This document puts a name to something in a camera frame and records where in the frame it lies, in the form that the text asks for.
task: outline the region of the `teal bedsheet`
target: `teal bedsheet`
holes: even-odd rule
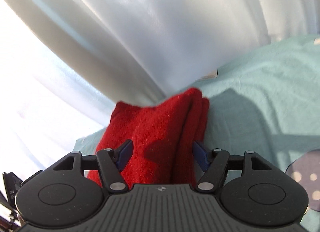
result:
[[[210,99],[207,147],[243,155],[253,150],[282,171],[320,148],[320,35],[291,38],[259,48],[218,69],[218,77],[192,86]],[[76,141],[93,154],[104,129]],[[228,180],[239,176],[233,171]],[[320,212],[301,224],[320,232]]]

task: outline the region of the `red cloth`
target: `red cloth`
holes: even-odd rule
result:
[[[155,107],[118,102],[96,152],[133,141],[133,155],[121,175],[134,183],[196,184],[192,142],[203,140],[209,100],[191,88]],[[99,185],[97,171],[88,178]]]

